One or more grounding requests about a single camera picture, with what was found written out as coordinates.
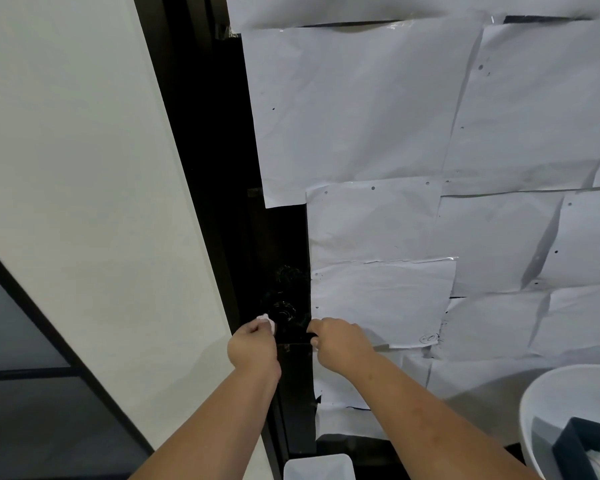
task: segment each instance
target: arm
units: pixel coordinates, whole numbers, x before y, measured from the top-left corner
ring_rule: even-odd
[[[268,321],[254,320],[229,340],[235,370],[130,480],[238,480],[262,432],[280,379]]]
[[[413,480],[538,480],[494,439],[376,353],[358,325],[312,320],[318,360],[358,389]]]

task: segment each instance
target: white bowl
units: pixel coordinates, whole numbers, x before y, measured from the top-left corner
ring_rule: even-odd
[[[338,454],[289,460],[284,480],[356,480],[356,475],[349,456]]]
[[[529,468],[562,480],[552,445],[572,417],[600,423],[600,365],[570,365],[547,372],[520,401],[520,443]]]

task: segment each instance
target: person's left hand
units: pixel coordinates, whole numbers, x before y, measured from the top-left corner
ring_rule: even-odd
[[[280,377],[276,339],[268,320],[256,319],[242,325],[229,340],[227,355],[237,370],[272,370]]]

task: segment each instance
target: hand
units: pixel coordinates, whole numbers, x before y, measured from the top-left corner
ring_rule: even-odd
[[[311,345],[318,349],[318,362],[346,378],[361,360],[376,353],[360,326],[344,320],[311,320],[306,330],[317,335],[311,339]]]
[[[276,339],[268,320],[252,320],[242,325],[229,339],[226,348],[236,370],[272,370],[280,378]]]

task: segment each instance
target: white plastic container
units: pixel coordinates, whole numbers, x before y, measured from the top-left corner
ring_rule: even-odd
[[[284,480],[356,480],[356,475],[349,456],[339,454],[289,460]]]
[[[570,365],[538,377],[520,402],[520,443],[529,468],[562,480],[552,445],[572,417],[600,423],[600,365]]]

